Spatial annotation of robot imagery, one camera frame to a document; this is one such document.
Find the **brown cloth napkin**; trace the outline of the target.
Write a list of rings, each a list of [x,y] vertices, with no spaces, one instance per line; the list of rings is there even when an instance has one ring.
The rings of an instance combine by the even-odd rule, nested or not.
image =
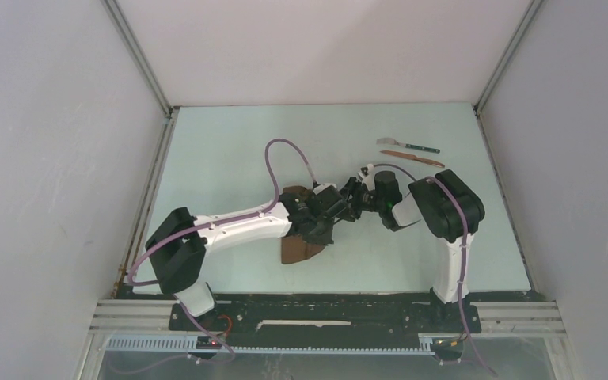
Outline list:
[[[309,260],[321,253],[324,245],[307,243],[301,236],[288,236],[280,238],[280,261],[281,264],[296,264]]]

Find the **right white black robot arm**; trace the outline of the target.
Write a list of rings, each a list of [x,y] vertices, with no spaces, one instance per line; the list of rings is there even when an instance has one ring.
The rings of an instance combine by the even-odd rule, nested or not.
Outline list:
[[[413,179],[408,195],[401,194],[393,164],[367,165],[350,178],[340,194],[350,205],[348,220],[375,212],[393,232],[424,222],[439,242],[439,273],[432,287],[439,303],[428,311],[431,325],[452,329],[461,319],[455,303],[469,293],[466,284],[470,245],[485,218],[481,198],[451,169],[433,177]]]

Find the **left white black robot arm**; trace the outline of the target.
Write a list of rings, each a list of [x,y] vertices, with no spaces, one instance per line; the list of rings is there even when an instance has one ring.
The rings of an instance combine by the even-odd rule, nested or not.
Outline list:
[[[333,185],[284,192],[270,203],[224,215],[195,217],[179,207],[151,235],[143,257],[150,262],[161,293],[177,298],[190,322],[205,330],[219,319],[210,286],[198,281],[203,261],[212,253],[251,241],[287,237],[326,246],[332,242],[335,221],[343,218],[353,219],[354,215]]]

